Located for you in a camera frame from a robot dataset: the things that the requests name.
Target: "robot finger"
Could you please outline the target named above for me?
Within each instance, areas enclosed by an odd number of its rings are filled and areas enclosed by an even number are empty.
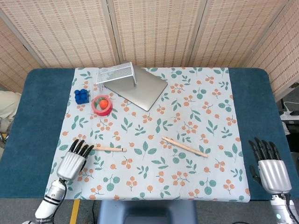
[[[93,149],[94,145],[91,145],[86,151],[85,153],[82,155],[84,158],[87,158],[90,151]]]
[[[251,145],[251,147],[253,149],[254,155],[256,156],[256,160],[257,161],[262,160],[261,155],[260,155],[256,145],[252,141],[249,141],[249,144]]]
[[[262,142],[263,142],[263,144],[264,144],[264,146],[266,148],[266,151],[267,151],[267,154],[268,154],[268,158],[270,160],[273,160],[273,154],[272,154],[272,150],[271,150],[269,144],[265,140],[262,140]]]
[[[277,148],[276,148],[276,145],[273,143],[273,142],[269,142],[270,143],[270,145],[271,145],[271,148],[272,148],[272,150],[273,150],[273,152],[274,152],[274,159],[275,160],[281,160],[280,159],[280,154],[279,154],[279,151],[277,150]]]
[[[84,152],[86,151],[86,149],[88,148],[88,144],[84,145],[83,148],[80,150],[79,154],[78,155],[83,155]]]
[[[79,139],[74,140],[73,144],[71,145],[69,152],[73,152],[75,149],[76,144],[78,143]]]
[[[264,149],[263,146],[262,146],[262,142],[261,142],[257,137],[255,137],[254,140],[256,141],[257,146],[258,146],[258,149],[259,149],[260,152],[261,152],[262,159],[263,159],[263,160],[268,159],[268,158],[267,158],[267,155],[266,155],[266,152],[265,152],[265,149]]]
[[[82,147],[83,143],[84,143],[84,140],[81,140],[81,141],[79,142],[79,144],[77,145],[77,147],[76,147],[74,153],[78,154],[78,152],[79,152],[80,148]]]

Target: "white robotic arm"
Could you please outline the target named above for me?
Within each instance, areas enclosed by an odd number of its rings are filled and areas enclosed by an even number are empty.
[[[57,176],[59,179],[53,181],[48,193],[36,210],[36,224],[54,224],[55,213],[66,195],[66,182],[75,179],[79,171],[83,169],[86,159],[94,145],[91,145],[90,147],[84,145],[82,147],[84,140],[80,141],[77,145],[78,141],[78,139],[75,140],[69,151],[65,154],[57,169]]]
[[[289,192],[292,186],[285,163],[280,159],[273,142],[270,142],[270,148],[266,141],[263,140],[263,147],[258,138],[255,140],[257,147],[255,143],[249,141],[255,153],[260,173],[260,177],[258,177],[253,166],[250,166],[254,180],[272,194],[271,205],[276,215],[277,224],[298,224],[299,217],[293,201],[290,200]]]

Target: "blue lego block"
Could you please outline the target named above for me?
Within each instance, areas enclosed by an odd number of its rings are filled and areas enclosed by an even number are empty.
[[[75,90],[75,100],[77,104],[89,103],[88,92],[85,89]]]

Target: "wooden stick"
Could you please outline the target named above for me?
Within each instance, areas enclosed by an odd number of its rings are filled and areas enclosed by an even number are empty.
[[[114,152],[126,152],[126,148],[110,148],[110,147],[93,147],[94,150],[98,151],[114,151]]]
[[[171,140],[171,139],[169,139],[169,138],[166,138],[166,137],[164,137],[164,136],[162,136],[162,139],[165,140],[165,141],[167,141],[167,142],[169,142],[169,143],[171,143],[171,144],[173,144],[173,145],[175,145],[175,146],[178,146],[178,147],[180,147],[180,148],[183,148],[183,149],[185,149],[185,150],[187,150],[187,151],[189,151],[189,152],[195,153],[195,154],[197,154],[197,155],[201,155],[201,156],[206,157],[206,158],[208,157],[208,155],[205,154],[205,153],[202,153],[202,152],[200,152],[200,151],[198,151],[198,150],[195,150],[195,149],[193,149],[193,148],[190,148],[190,147],[188,147],[188,146],[185,146],[185,145],[183,145],[183,144],[181,144],[181,143],[179,143],[179,142],[176,142],[176,141]]]

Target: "dark blue table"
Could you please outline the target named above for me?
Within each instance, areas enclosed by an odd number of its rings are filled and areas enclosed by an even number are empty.
[[[292,161],[267,73],[229,69],[240,138],[252,200],[269,200],[253,181],[249,165],[257,162],[248,140],[273,141],[285,161],[292,198],[299,198],[299,178]],[[42,198],[69,99],[74,69],[36,69],[26,79],[9,140],[0,161],[0,197]]]

